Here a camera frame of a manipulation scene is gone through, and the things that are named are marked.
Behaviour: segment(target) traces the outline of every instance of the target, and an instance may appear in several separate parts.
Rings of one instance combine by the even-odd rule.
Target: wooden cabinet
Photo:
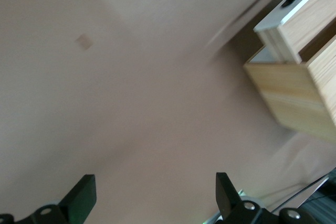
[[[336,143],[336,0],[285,1],[244,67],[280,124]]]

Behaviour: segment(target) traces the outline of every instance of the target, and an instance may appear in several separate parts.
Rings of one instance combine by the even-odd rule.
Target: wooden box
[[[336,0],[283,0],[255,32],[278,62],[305,61],[302,51],[336,17]]]
[[[307,62],[275,62],[263,48],[245,65],[277,121],[336,143],[336,36]]]

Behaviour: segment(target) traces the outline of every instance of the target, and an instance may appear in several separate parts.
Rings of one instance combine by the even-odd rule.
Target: light wood grain
[[[317,57],[317,53],[330,44],[333,37],[336,35],[336,18],[328,24],[316,37],[311,40],[301,51],[300,56],[303,61],[309,61],[313,56]]]
[[[307,65],[324,103],[336,123],[336,36]]]
[[[313,105],[262,95],[274,117],[283,126],[336,143],[336,127],[323,103]]]
[[[244,68],[280,124],[336,143],[335,121],[306,64],[248,62]]]
[[[293,46],[281,26],[259,31],[257,34],[277,62],[300,63],[302,61],[298,51],[292,49]]]
[[[283,30],[299,52],[336,17],[336,0],[309,0],[286,23]]]

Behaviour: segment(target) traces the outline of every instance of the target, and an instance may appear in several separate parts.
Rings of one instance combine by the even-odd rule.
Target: metal bolt
[[[254,209],[256,209],[256,206],[253,205],[251,202],[245,202],[245,203],[244,203],[244,207],[245,207],[246,209],[248,209],[248,210],[254,210]]]
[[[297,219],[298,220],[298,219],[301,218],[301,216],[299,215],[299,213],[296,212],[296,211],[294,211],[294,210],[288,210],[287,214],[288,214],[289,217],[291,217],[293,219]]]

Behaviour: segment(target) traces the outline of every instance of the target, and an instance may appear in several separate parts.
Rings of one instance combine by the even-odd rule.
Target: cable
[[[308,188],[312,187],[313,185],[315,185],[317,182],[319,182],[320,180],[324,179],[327,177],[329,173],[323,175],[322,177],[318,178],[317,180],[313,181],[312,183],[310,183],[308,186],[304,187],[303,189],[299,190],[296,194],[294,194],[293,196],[291,196],[289,199],[285,200],[283,203],[281,203],[278,207],[276,207],[275,209],[273,209],[273,211],[271,212],[272,214],[278,210],[279,208],[281,208],[282,206],[284,206],[285,204],[287,204],[288,202],[290,202],[292,199],[294,199],[295,197],[297,197],[298,195],[300,195],[302,192],[304,192],[305,190],[307,190]]]
[[[302,206],[311,202],[311,201],[317,200],[317,199],[326,198],[326,197],[335,197],[335,196],[336,196],[336,194],[332,194],[332,195],[324,195],[324,196],[320,196],[320,197],[317,197],[317,198],[314,198],[314,199],[310,199],[310,200],[307,200],[306,202],[302,203]]]

